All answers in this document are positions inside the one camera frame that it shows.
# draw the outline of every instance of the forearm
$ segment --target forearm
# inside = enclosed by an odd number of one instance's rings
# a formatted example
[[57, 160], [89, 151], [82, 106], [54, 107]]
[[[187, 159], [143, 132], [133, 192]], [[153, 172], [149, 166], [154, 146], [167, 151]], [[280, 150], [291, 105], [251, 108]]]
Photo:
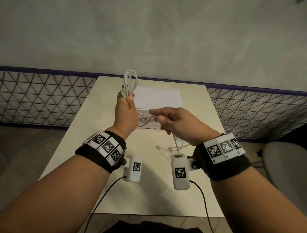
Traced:
[[75, 155], [0, 213], [2, 232], [77, 232], [110, 174]]
[[211, 185], [233, 232], [307, 230], [307, 217], [253, 167]]

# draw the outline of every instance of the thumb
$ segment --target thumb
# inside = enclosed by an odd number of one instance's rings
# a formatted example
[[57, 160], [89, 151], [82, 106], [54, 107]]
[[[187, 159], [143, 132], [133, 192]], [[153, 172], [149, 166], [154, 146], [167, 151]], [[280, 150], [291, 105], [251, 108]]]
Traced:
[[133, 96], [128, 96], [127, 97], [127, 103], [129, 105], [130, 109], [135, 109], [135, 104], [134, 104]]
[[174, 127], [174, 122], [166, 118], [165, 116], [158, 116], [158, 122], [160, 123], [161, 126], [170, 131], [172, 131]]

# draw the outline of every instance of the tiled floor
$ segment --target tiled floor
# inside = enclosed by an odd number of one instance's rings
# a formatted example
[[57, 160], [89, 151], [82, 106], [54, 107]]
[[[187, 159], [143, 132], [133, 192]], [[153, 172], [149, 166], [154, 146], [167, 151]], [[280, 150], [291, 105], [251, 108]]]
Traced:
[[[0, 210], [38, 181], [64, 134], [65, 131], [58, 130], [0, 127]], [[256, 152], [263, 144], [242, 143], [242, 146], [251, 162], [261, 160]], [[148, 220], [211, 232], [207, 218], [94, 214], [87, 233], [104, 232], [118, 220], [129, 223]], [[231, 232], [224, 218], [210, 218], [210, 223], [216, 233]]]

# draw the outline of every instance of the white paper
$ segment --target white paper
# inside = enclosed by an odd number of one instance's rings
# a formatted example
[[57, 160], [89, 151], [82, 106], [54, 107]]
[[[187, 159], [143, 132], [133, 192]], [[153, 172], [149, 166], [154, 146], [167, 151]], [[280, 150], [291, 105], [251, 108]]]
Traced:
[[137, 109], [182, 108], [182, 98], [178, 89], [138, 86], [134, 94]]

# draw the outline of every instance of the tabletop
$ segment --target tabletop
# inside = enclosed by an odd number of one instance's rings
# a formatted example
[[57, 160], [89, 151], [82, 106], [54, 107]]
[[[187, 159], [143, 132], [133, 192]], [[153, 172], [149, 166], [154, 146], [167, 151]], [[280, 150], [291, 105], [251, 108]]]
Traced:
[[[122, 84], [123, 79], [119, 77], [98, 77], [41, 178], [72, 157], [85, 139], [113, 124], [116, 96]], [[179, 89], [185, 109], [211, 128], [225, 133], [205, 85], [152, 80], [139, 80], [139, 85]], [[156, 145], [165, 149], [175, 146], [172, 135], [161, 130], [136, 129], [126, 143], [125, 155], [137, 155], [143, 160], [141, 179], [138, 183], [116, 183], [96, 213], [207, 216], [201, 192], [194, 184], [191, 184], [189, 190], [174, 189], [170, 161], [171, 153], [174, 152], [156, 149]], [[187, 146], [180, 153], [189, 156], [193, 150], [193, 146]], [[119, 168], [111, 174], [101, 196], [115, 180], [123, 176], [123, 170]], [[223, 217], [207, 175], [199, 169], [190, 171], [189, 177], [204, 192], [209, 216]]]

